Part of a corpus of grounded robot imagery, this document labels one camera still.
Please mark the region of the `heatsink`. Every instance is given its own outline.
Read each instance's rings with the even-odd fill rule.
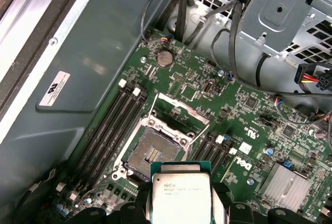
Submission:
[[[312,182],[275,164],[259,193],[274,206],[297,211],[309,192]]]

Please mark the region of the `green circuit board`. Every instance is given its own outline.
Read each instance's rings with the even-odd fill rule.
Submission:
[[[209,127],[192,144],[187,154],[189,159],[195,156],[207,135],[213,133],[217,137],[227,134],[230,137],[232,152],[228,153],[228,159],[216,168],[213,181],[225,183],[231,190],[233,201],[251,204],[262,214],[266,214],[269,207],[277,206],[264,200],[260,189],[272,167],[279,163],[311,182],[300,211],[306,218],[315,221],[332,190],[332,163],[329,161],[331,151],[325,139],[314,138],[315,133],[324,132],[324,127],[287,124],[278,116],[274,108],[274,99],[269,95],[245,88],[227,76],[219,76],[219,69],[207,57],[173,39],[168,42],[160,41],[162,37],[163,33],[151,30],[150,40],[153,41],[149,44],[141,42],[136,48],[75,149],[70,158],[70,166],[75,166],[91,138],[91,133],[100,124],[108,106],[114,100],[119,90],[118,84],[125,80],[133,85],[140,85],[147,94],[139,113],[140,118],[147,115],[154,104],[158,117],[160,116],[169,126],[196,135],[204,130],[206,125],[189,115],[187,111],[161,100],[155,101],[156,95],[163,93],[209,120]],[[165,50],[173,57],[172,64],[168,67],[158,65],[156,60],[157,55]],[[305,121],[302,114],[288,106],[283,104],[281,109],[291,119]],[[130,130],[134,129],[138,120],[130,126]],[[266,124],[264,120],[268,120],[272,125]],[[123,155],[124,158],[130,157],[142,132],[144,129],[138,131]],[[273,155],[266,155],[267,148],[274,151]],[[183,156],[184,152],[179,152],[175,160],[180,160]],[[112,169],[111,162],[105,174],[110,173]],[[119,203],[119,199],[123,202],[136,197],[137,190],[133,183],[124,178],[117,181],[110,179],[99,185],[95,191],[96,197],[90,205],[83,204],[79,208],[71,206],[71,213],[67,217],[85,207],[101,206],[105,203],[103,193],[109,185],[112,186],[108,197],[115,195],[112,200],[106,200],[110,205],[110,211]],[[63,204],[71,205],[71,201],[59,193],[53,198],[56,203],[61,201]]]

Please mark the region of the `cable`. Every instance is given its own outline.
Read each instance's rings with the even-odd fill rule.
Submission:
[[[149,40],[144,36],[144,23],[145,23],[145,16],[147,14],[147,10],[150,6],[150,4],[152,3],[153,0],[149,0],[144,8],[143,11],[143,15],[142,15],[142,19],[141,19],[141,37],[144,41],[146,41],[147,43],[149,42]]]
[[[260,71],[261,71],[261,67],[263,66],[264,61],[268,58],[269,56],[265,53],[263,53],[261,55],[261,58],[257,64],[256,67],[256,84],[258,87],[261,87],[261,83],[260,83]]]
[[[321,94],[321,93],[290,93],[290,92],[280,92],[280,91],[273,91],[273,90],[263,90],[262,88],[253,85],[245,80],[243,80],[239,74],[238,69],[236,65],[236,56],[235,56],[235,42],[236,42],[236,36],[238,32],[238,27],[241,20],[241,14],[242,14],[242,3],[238,1],[233,9],[233,18],[232,18],[232,24],[230,28],[230,37],[229,37],[229,44],[228,44],[228,53],[229,53],[229,59],[231,64],[231,69],[234,74],[235,80],[242,84],[246,88],[250,88],[252,90],[256,90],[259,92],[267,93],[267,94],[275,94],[280,97],[317,97],[317,98],[324,98],[324,99],[332,99],[332,94]]]
[[[186,27],[186,18],[187,18],[187,0],[179,0],[174,38],[180,42],[183,41],[183,35],[185,33],[185,27]]]
[[[109,179],[109,178],[111,177],[111,175],[112,175],[112,174],[107,175],[104,179],[102,179],[99,183],[97,183],[92,189],[90,189],[90,190],[87,191],[84,195],[82,195],[81,200],[80,200],[77,204],[75,204],[75,207],[81,205],[82,202],[84,201],[85,197],[86,197],[88,194],[94,192],[94,191],[100,186],[100,184],[104,183],[107,179]]]
[[[292,121],[292,120],[289,120],[289,119],[283,114],[283,112],[280,110],[280,108],[279,108],[280,105],[281,105],[281,104],[278,104],[277,106],[275,106],[276,111],[278,112],[278,114],[280,115],[280,117],[281,117],[282,119],[284,119],[287,123],[295,124],[295,125],[311,125],[311,124],[316,124],[316,123],[319,123],[319,122],[323,121],[326,117],[328,117],[328,116],[332,113],[332,111],[329,111],[329,112],[327,112],[326,114],[324,114],[323,116],[319,117],[319,118],[316,119],[316,120],[313,120],[313,121],[311,121],[311,122],[299,123],[299,122],[294,122],[294,121]]]
[[[218,68],[220,68],[221,70],[223,70],[224,72],[226,72],[224,70],[224,68],[220,65],[220,63],[217,61],[217,58],[216,58],[216,55],[214,53],[214,44],[217,42],[217,40],[220,38],[220,35],[223,33],[223,32],[227,32],[229,33],[229,30],[226,29],[226,28],[223,28],[221,29],[220,31],[218,31],[218,33],[215,35],[215,37],[213,38],[212,40],[212,43],[211,43],[211,46],[210,46],[210,54],[211,54],[211,58],[212,58],[212,61],[217,64]]]
[[[237,1],[232,1],[229,2],[227,5],[223,5],[213,11],[210,11],[208,14],[206,14],[204,16],[205,19],[209,19],[211,16],[218,14],[218,13],[222,13],[224,11],[227,10],[231,10],[233,8],[233,6],[235,5]],[[202,21],[200,21],[196,28],[194,29],[193,33],[187,38],[187,40],[184,42],[184,45],[189,46],[191,44],[191,42],[196,38],[196,36],[198,35],[198,33],[201,31],[201,29],[203,28],[204,23]]]

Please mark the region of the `chipset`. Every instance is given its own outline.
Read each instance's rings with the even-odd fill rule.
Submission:
[[[256,100],[255,98],[253,98],[253,97],[249,97],[249,98],[247,99],[247,101],[245,102],[245,105],[246,105],[247,107],[253,109],[253,108],[255,107],[256,103],[257,103],[257,100]]]
[[[287,125],[283,130],[282,134],[284,134],[286,137],[291,137],[294,134],[294,132],[295,129]]]
[[[130,154],[127,166],[134,173],[150,178],[151,163],[174,161],[181,149],[179,144],[147,127]]]

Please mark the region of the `dell logo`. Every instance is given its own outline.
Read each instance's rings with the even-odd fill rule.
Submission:
[[[236,160],[237,160],[237,164],[239,164],[241,167],[245,167],[245,169],[247,171],[249,171],[251,169],[251,167],[252,167],[251,164],[247,163],[246,161],[242,160],[239,157],[236,157]]]

